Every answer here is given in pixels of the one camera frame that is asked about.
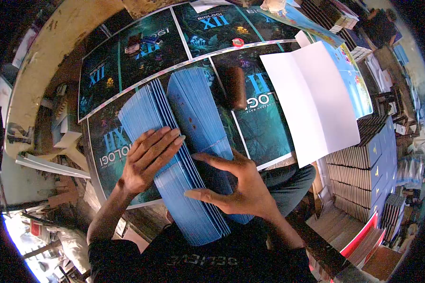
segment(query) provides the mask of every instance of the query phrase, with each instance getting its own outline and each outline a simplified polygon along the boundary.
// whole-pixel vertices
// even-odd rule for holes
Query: blue book
[[[206,152],[233,159],[203,70],[190,68],[173,73],[167,95],[158,79],[151,81],[125,102],[118,118],[130,140],[136,140],[149,129],[158,130],[167,125],[180,128],[186,135],[186,143],[156,173],[154,183],[191,245],[204,245],[228,235],[230,229],[216,206],[183,195],[187,190],[202,187],[230,194],[236,184],[228,172],[204,163],[195,164],[190,157],[191,153]],[[253,218],[250,215],[229,217],[243,224]]]

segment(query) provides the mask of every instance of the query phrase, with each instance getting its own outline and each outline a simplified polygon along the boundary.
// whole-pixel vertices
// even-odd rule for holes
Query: dark green forest artwork
[[[110,38],[82,62],[79,89],[79,119],[119,93],[118,41]]]
[[[279,53],[276,44],[246,48],[212,57],[219,77],[240,66],[246,78],[247,108],[234,111],[250,158],[263,165],[294,150],[288,124],[260,55]]]
[[[189,3],[173,7],[192,57],[233,47],[232,40],[244,44],[261,39],[233,5],[222,5],[197,14]]]
[[[290,25],[285,25],[276,21],[265,14],[261,13],[259,8],[242,8],[239,9],[250,20],[253,26],[263,37],[264,41],[279,39],[295,39],[295,35],[300,29]]]
[[[126,54],[131,47],[130,39],[138,37],[159,37],[160,44],[141,43],[140,50]],[[176,28],[170,9],[150,15],[119,33],[121,79],[123,89],[159,71],[188,60],[183,43]]]
[[[134,93],[135,91],[130,91],[124,94],[88,119],[93,158],[98,178],[107,198],[123,173],[127,152],[134,143],[129,139],[118,119],[121,107]],[[160,198],[159,191],[153,185],[147,191],[138,194],[130,205]]]

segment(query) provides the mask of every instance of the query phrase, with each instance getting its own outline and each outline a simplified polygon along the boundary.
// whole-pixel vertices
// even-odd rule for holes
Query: stack of books
[[[311,20],[333,33],[338,33],[343,28],[353,29],[359,21],[354,12],[336,0],[322,1],[319,6],[312,0],[305,0],[301,6]]]
[[[390,242],[400,229],[403,219],[406,198],[390,194],[384,205],[384,213],[381,219],[381,229],[386,229],[384,240]]]
[[[349,257],[347,257],[347,260],[349,260],[358,269],[363,268],[364,264],[379,246],[379,240],[383,233],[383,229],[370,228],[363,241],[359,244],[357,249]]]
[[[373,52],[368,42],[364,38],[359,37],[353,30],[342,29],[337,33],[337,35],[345,40],[346,46],[350,50],[354,60],[357,62],[365,59]]]
[[[159,79],[151,81],[123,105],[118,118],[131,140],[149,129],[180,128],[187,136],[186,143],[155,174],[154,184],[188,243],[201,246],[228,235],[230,229],[216,206],[183,195],[187,190],[203,187],[231,194],[236,184],[228,172],[203,163],[199,165],[208,168],[203,170],[206,175],[201,175],[190,157],[191,153],[206,152],[233,159],[203,69],[194,67],[173,73],[167,95]],[[204,179],[213,182],[205,184]],[[245,224],[253,216],[230,215],[230,218]]]
[[[334,21],[329,18],[312,0],[303,1],[301,7],[302,12],[308,18],[330,32],[337,33],[342,29],[342,26],[337,24],[340,21]]]
[[[397,176],[395,133],[391,116],[357,121],[361,142],[326,156],[334,204],[362,222],[393,193]]]

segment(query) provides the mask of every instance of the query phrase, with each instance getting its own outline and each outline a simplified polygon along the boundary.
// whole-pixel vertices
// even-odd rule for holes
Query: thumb
[[[229,202],[229,196],[220,195],[209,189],[192,189],[185,191],[184,195],[198,201],[212,203],[219,208]]]

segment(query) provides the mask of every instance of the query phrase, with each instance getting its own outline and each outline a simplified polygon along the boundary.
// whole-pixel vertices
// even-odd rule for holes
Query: colorful printed sheet
[[[289,4],[285,5],[285,9],[279,11],[278,14],[272,14],[269,11],[262,11],[262,13],[272,19],[278,20],[279,22],[314,34],[335,48],[339,47],[343,42],[345,42],[341,37],[314,23],[295,7]]]
[[[363,81],[362,74],[346,44],[343,43],[339,46],[339,48],[335,49],[321,38],[314,35],[311,35],[311,37],[314,41],[322,41],[326,50],[334,60],[348,90],[349,97],[351,98],[356,119],[372,114],[373,105],[370,100],[370,94],[368,93],[367,86]]]

